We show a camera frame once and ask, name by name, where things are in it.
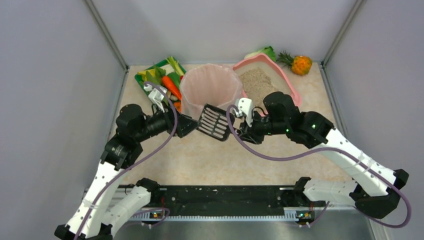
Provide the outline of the white green leek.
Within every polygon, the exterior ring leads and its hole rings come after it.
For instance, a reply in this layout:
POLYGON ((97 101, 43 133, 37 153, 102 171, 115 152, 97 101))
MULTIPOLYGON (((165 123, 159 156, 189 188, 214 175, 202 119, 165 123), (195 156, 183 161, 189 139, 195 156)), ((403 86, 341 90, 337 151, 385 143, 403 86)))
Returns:
POLYGON ((174 71, 180 75, 180 76, 184 76, 186 71, 181 67, 180 63, 178 60, 176 60, 173 56, 169 56, 168 58, 165 59, 167 61, 167 63, 174 69, 174 71))

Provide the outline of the pink lined trash bin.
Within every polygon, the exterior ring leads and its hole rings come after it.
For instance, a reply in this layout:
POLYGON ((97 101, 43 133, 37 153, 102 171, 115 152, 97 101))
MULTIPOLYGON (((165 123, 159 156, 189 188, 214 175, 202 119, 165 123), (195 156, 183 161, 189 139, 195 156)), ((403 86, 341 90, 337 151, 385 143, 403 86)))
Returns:
POLYGON ((198 119, 209 104, 226 110, 243 97, 243 85, 231 67, 204 64, 190 69, 180 83, 181 113, 198 119))

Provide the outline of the pink litter box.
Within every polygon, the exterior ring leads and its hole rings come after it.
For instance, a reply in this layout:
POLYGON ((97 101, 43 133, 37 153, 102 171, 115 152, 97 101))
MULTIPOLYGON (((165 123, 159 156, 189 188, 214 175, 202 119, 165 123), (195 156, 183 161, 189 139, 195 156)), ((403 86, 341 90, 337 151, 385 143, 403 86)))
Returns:
POLYGON ((264 108, 263 99, 273 93, 289 95, 294 105, 299 107, 302 98, 289 78, 266 54, 260 53, 245 58, 232 67, 243 85, 243 96, 253 101, 255 106, 264 108))

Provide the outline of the orange toy carrot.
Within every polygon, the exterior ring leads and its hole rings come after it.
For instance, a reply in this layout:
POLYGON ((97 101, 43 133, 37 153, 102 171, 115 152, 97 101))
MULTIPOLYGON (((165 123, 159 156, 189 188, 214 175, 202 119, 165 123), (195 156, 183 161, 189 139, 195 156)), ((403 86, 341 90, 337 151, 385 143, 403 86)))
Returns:
POLYGON ((182 100, 182 95, 178 87, 174 84, 172 79, 165 75, 161 78, 162 85, 166 87, 179 101, 182 100))

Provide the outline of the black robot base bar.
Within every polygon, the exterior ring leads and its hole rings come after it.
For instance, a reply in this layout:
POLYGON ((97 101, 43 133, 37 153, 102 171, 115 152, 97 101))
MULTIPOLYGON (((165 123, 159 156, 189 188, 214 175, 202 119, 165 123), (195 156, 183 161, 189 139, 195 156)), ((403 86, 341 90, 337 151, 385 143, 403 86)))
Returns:
POLYGON ((292 185, 163 185, 153 192, 148 207, 167 208, 173 217, 259 217, 325 204, 311 202, 292 185))

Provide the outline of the black litter scoop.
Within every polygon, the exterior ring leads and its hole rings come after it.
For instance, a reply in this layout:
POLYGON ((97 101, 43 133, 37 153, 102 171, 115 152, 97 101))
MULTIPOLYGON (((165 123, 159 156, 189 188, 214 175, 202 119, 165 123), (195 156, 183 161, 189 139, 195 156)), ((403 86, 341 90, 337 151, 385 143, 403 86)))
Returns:
POLYGON ((217 106, 205 104, 198 121, 197 130, 215 140, 225 142, 231 134, 226 111, 217 106))

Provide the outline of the green vegetable tray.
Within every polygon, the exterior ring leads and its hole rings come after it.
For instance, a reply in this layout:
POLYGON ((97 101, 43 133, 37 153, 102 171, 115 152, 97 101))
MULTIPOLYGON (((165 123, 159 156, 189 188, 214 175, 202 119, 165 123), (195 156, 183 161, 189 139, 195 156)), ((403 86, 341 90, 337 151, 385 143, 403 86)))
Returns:
POLYGON ((180 91, 181 81, 186 70, 173 56, 154 64, 146 70, 138 72, 134 78, 146 93, 152 103, 164 110, 163 105, 169 102, 156 88, 145 85, 145 82, 151 82, 157 85, 162 92, 166 94, 178 112, 181 111, 182 94, 180 91))

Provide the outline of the toy bok choy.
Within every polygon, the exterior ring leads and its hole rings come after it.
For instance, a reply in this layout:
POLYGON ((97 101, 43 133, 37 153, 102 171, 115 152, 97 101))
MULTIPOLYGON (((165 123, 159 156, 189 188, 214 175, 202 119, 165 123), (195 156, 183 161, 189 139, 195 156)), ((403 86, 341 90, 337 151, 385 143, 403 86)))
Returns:
POLYGON ((273 49, 272 46, 266 46, 266 47, 263 47, 263 48, 255 51, 255 52, 248 53, 247 55, 245 55, 244 59, 251 58, 251 57, 254 57, 254 56, 259 55, 259 54, 265 54, 272 61, 274 61, 274 62, 277 61, 277 55, 276 55, 276 53, 275 53, 275 51, 274 51, 274 49, 273 49))

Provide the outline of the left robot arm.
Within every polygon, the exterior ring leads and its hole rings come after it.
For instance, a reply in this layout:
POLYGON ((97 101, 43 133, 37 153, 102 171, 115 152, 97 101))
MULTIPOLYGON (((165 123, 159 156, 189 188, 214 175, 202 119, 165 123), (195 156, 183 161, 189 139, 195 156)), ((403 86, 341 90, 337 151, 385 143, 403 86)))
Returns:
POLYGON ((167 132, 183 138, 199 126, 190 116, 157 109, 146 115, 137 104, 127 104, 115 121, 115 135, 106 143, 94 179, 72 218, 59 225, 54 235, 61 240, 111 240, 142 207, 148 205, 157 182, 144 179, 126 197, 110 207, 125 175, 138 162, 141 143, 167 132))

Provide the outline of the toy pineapple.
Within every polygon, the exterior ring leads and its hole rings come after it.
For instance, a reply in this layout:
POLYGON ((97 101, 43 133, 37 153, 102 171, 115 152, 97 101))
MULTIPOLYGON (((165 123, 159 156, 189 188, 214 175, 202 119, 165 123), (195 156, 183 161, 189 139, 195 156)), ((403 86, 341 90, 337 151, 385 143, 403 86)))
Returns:
POLYGON ((298 76, 307 75, 313 65, 313 61, 310 57, 304 55, 293 56, 286 51, 280 52, 276 61, 288 67, 292 73, 298 76))

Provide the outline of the green leafy vegetable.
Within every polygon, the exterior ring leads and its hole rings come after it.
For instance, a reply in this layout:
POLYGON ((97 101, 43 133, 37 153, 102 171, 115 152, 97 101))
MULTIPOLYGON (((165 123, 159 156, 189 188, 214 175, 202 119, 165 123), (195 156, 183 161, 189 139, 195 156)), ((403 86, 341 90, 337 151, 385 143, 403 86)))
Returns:
POLYGON ((166 75, 166 70, 155 67, 152 69, 147 69, 144 71, 145 80, 148 82, 151 82, 155 85, 161 85, 162 84, 162 77, 166 75))

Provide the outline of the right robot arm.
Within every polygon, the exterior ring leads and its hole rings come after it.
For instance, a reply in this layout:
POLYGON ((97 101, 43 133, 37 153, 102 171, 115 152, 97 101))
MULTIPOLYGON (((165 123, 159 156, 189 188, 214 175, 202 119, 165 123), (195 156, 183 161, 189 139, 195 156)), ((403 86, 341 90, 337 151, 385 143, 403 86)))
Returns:
POLYGON ((323 115, 300 111, 288 94, 270 93, 263 104, 265 115, 248 98, 235 102, 235 115, 244 119, 237 131, 242 142, 258 145, 265 136, 285 135, 305 146, 308 155, 321 154, 350 176, 350 180, 343 182, 302 177, 295 189, 309 201, 350 205, 375 219, 383 219, 398 207, 402 199, 400 190, 409 178, 406 171, 378 163, 347 140, 323 115))

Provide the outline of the small orange pumpkin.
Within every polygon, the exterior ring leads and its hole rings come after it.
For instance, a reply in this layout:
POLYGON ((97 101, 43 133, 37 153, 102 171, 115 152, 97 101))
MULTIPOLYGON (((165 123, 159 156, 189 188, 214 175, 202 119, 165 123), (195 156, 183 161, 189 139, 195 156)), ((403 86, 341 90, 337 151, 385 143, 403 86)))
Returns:
POLYGON ((180 113, 181 109, 182 109, 182 104, 180 101, 175 101, 173 102, 174 107, 176 108, 176 110, 180 113))

